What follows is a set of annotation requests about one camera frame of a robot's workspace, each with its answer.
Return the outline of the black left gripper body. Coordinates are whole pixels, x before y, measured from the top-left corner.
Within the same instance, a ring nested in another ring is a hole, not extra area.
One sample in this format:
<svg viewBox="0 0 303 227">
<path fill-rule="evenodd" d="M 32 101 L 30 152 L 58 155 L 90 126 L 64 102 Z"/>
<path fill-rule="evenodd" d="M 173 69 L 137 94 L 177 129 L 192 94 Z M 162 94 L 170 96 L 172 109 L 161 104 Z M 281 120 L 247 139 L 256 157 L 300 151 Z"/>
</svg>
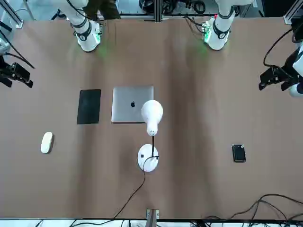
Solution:
<svg viewBox="0 0 303 227">
<path fill-rule="evenodd" d="M 299 51 L 294 51 L 283 66 L 272 66 L 273 82 L 296 80 L 299 76 Z"/>
</svg>

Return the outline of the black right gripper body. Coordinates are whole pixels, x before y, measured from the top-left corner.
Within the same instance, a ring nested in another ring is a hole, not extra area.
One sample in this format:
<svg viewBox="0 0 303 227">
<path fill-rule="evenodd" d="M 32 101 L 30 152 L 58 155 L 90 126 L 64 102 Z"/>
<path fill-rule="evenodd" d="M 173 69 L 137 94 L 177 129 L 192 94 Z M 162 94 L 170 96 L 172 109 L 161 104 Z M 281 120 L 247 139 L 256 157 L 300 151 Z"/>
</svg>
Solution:
<svg viewBox="0 0 303 227">
<path fill-rule="evenodd" d="M 1 77 L 14 77 L 15 63 L 8 64 L 5 62 L 4 57 L 0 57 L 0 76 Z"/>
</svg>

